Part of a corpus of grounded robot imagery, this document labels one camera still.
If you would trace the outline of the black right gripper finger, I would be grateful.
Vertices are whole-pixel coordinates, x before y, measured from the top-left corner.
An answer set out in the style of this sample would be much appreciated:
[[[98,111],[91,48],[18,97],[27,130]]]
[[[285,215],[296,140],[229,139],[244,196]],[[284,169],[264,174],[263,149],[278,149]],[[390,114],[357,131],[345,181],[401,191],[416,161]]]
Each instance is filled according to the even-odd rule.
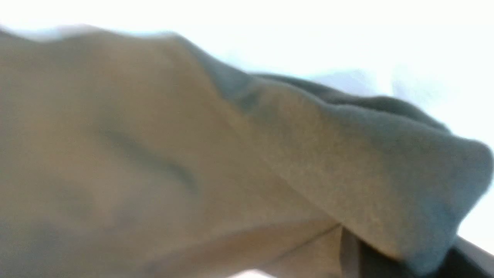
[[[407,229],[398,251],[360,239],[343,228],[339,263],[343,278],[492,278],[493,255],[455,235],[452,228]]]

